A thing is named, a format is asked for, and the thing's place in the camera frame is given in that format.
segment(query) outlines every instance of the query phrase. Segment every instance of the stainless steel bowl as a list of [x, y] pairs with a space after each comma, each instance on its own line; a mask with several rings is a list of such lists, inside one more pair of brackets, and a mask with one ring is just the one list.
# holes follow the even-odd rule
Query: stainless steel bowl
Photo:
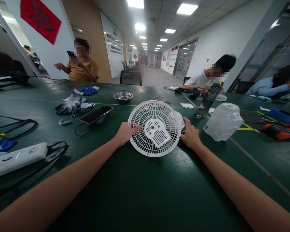
[[114, 94], [114, 98], [121, 103], [128, 103], [133, 98], [133, 94], [129, 92], [119, 92]]

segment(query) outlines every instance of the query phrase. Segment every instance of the hand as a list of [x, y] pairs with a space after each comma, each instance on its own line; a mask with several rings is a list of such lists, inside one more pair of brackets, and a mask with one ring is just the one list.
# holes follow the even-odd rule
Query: hand
[[126, 142], [129, 141], [129, 139], [135, 132], [138, 132], [142, 128], [142, 126], [138, 126], [136, 124], [135, 126], [136, 127], [134, 128], [130, 128], [127, 122], [122, 122], [113, 140], [115, 140], [119, 144], [119, 146], [124, 145]]
[[60, 70], [62, 70], [63, 64], [57, 63], [57, 64], [54, 64], [54, 66], [60, 71]]
[[196, 151], [198, 148], [203, 146], [203, 143], [199, 137], [199, 130], [195, 129], [195, 127], [191, 125], [188, 118], [183, 117], [183, 119], [186, 122], [186, 132], [185, 134], [181, 134], [180, 139], [187, 147]]
[[70, 57], [70, 61], [79, 66], [80, 68], [83, 68], [85, 66], [84, 63], [80, 60], [77, 60], [77, 58]]

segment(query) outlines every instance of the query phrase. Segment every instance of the small fan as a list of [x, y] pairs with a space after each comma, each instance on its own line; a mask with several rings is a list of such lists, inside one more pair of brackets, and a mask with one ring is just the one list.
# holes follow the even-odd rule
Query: small fan
[[227, 100], [227, 97], [225, 95], [221, 94], [221, 93], [218, 94], [216, 99], [215, 99], [215, 101], [219, 101], [219, 102], [224, 102], [226, 100]]
[[142, 126], [130, 139], [133, 147], [149, 157], [170, 153], [181, 134], [182, 125], [178, 114], [162, 101], [145, 101], [138, 105], [128, 119], [130, 128]]

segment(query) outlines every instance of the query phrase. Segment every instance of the green table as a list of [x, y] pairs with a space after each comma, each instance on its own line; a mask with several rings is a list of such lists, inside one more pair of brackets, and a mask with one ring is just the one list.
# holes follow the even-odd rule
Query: green table
[[[165, 100], [174, 104], [176, 111], [200, 129], [201, 140], [218, 157], [290, 212], [290, 196], [234, 142], [215, 142], [203, 132], [207, 119], [198, 119], [194, 110], [182, 108], [180, 103], [188, 101], [180, 94], [158, 87], [96, 83], [101, 89], [98, 94], [86, 97], [87, 102], [97, 103], [95, 109], [109, 104], [114, 110], [102, 126], [90, 127], [92, 134], [81, 139], [74, 134], [78, 119], [72, 119], [73, 124], [59, 126], [59, 119], [71, 117], [56, 115], [54, 108], [60, 99], [72, 93], [72, 87], [81, 89], [84, 83], [49, 80], [30, 80], [30, 83], [31, 87], [11, 87], [0, 92], [0, 115], [31, 118], [39, 123], [39, 127], [20, 138], [11, 151], [60, 140], [66, 141], [70, 147], [52, 168], [23, 183], [18, 196], [106, 143], [115, 135], [120, 123], [128, 120], [136, 105], [155, 96], [164, 96]], [[122, 90], [134, 94], [130, 103], [120, 104], [112, 98], [114, 93]], [[239, 105], [242, 112], [258, 111], [259, 106], [290, 111], [290, 103], [277, 106], [245, 95], [227, 93], [226, 96], [227, 102]], [[8, 122], [0, 119], [0, 125]], [[289, 142], [277, 142], [255, 131], [237, 131], [232, 138], [290, 191]], [[42, 165], [43, 162], [38, 162], [1, 176], [0, 188], [10, 186]], [[9, 205], [12, 194], [0, 198], [0, 211]], [[171, 153], [160, 158], [143, 156], [130, 143], [118, 149], [49, 231], [95, 229], [251, 231], [205, 165], [181, 141]]]

